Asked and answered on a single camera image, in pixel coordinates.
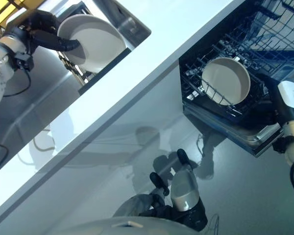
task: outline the gray floor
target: gray floor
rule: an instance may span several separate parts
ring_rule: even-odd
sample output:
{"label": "gray floor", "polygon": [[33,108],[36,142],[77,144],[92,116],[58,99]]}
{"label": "gray floor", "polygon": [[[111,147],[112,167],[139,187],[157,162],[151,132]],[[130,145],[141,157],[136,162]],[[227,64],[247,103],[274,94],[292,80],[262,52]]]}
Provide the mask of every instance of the gray floor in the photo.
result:
{"label": "gray floor", "polygon": [[[119,166],[99,191],[87,196],[54,228],[110,217],[130,196],[153,189],[148,179],[152,171],[170,185],[179,168],[175,151],[183,148],[196,166],[200,195],[212,227],[216,216],[220,218],[220,235],[294,235],[294,191],[284,156],[270,148],[256,159],[204,123],[198,125],[200,131],[181,115],[158,130],[152,141],[131,154],[131,160]],[[143,128],[136,133],[137,142],[144,140],[144,132],[155,131],[153,127]],[[208,227],[201,232],[213,233]]]}

